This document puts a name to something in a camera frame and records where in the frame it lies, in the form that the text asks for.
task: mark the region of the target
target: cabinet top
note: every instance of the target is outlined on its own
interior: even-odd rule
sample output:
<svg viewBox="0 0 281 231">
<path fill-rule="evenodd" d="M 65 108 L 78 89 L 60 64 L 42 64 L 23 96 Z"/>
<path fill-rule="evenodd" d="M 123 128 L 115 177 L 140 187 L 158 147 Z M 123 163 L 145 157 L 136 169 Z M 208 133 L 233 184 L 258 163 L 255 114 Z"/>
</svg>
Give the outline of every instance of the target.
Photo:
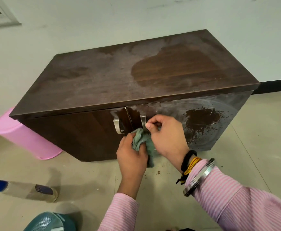
<svg viewBox="0 0 281 231">
<path fill-rule="evenodd" d="M 254 90 L 207 30 L 57 54 L 10 116 L 31 118 Z"/>
</svg>

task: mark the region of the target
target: pink striped shirt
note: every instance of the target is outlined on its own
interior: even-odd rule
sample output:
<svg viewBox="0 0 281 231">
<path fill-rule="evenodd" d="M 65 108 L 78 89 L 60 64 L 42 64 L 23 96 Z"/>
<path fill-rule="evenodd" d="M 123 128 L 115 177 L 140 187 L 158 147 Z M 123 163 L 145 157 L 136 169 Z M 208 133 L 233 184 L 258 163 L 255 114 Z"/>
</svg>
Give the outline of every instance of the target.
<svg viewBox="0 0 281 231">
<path fill-rule="evenodd" d="M 206 163 L 203 159 L 196 164 L 186 184 Z M 281 230 L 281 199 L 266 191 L 244 187 L 217 167 L 195 191 L 194 198 L 223 230 Z M 99 231 L 134 230 L 137 210 L 134 199 L 115 194 Z"/>
</svg>

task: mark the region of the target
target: human hand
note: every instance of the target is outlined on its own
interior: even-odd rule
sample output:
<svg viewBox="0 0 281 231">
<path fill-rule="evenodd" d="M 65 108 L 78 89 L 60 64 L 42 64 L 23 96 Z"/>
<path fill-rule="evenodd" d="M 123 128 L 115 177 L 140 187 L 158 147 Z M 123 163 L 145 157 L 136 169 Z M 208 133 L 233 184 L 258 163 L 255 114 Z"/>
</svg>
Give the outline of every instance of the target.
<svg viewBox="0 0 281 231">
<path fill-rule="evenodd" d="M 161 123 L 161 130 L 155 123 Z M 166 157 L 178 171 L 189 151 L 181 122 L 173 117 L 161 114 L 155 115 L 146 123 L 146 128 L 151 132 L 151 139 L 158 153 Z"/>
<path fill-rule="evenodd" d="M 139 152 L 132 149 L 132 141 L 136 133 L 124 136 L 117 150 L 122 180 L 117 193 L 129 195 L 136 199 L 141 180 L 147 168 L 148 155 L 146 144 L 140 146 Z"/>
</svg>

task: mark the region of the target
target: stainless steel handle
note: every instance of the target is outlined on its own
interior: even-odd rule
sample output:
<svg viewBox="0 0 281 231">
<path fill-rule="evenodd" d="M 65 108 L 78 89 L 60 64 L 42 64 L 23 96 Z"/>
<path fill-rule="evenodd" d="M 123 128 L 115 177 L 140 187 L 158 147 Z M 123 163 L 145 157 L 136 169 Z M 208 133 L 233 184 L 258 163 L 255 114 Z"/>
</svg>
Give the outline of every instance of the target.
<svg viewBox="0 0 281 231">
<path fill-rule="evenodd" d="M 124 132 L 124 130 L 120 129 L 119 118 L 114 118 L 113 122 L 114 122 L 117 134 L 119 134 L 119 135 L 122 134 Z"/>
<path fill-rule="evenodd" d="M 147 130 L 147 128 L 146 128 L 146 123 L 147 123 L 146 115 L 141 115 L 140 119 L 141 119 L 141 124 L 143 126 L 144 131 Z"/>
</svg>

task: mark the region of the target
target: green cloth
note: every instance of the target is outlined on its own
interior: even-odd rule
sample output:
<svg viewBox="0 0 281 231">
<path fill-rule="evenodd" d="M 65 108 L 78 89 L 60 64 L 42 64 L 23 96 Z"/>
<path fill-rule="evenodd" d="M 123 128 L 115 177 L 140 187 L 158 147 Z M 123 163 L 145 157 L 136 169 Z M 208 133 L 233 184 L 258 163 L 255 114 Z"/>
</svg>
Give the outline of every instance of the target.
<svg viewBox="0 0 281 231">
<path fill-rule="evenodd" d="M 136 132 L 136 135 L 132 142 L 132 148 L 136 151 L 139 151 L 140 145 L 146 142 L 146 149 L 148 153 L 147 167 L 152 168 L 154 166 L 153 157 L 158 155 L 158 152 L 151 140 L 151 133 L 148 131 L 144 131 L 143 128 L 138 128 L 132 133 L 134 132 Z"/>
</svg>

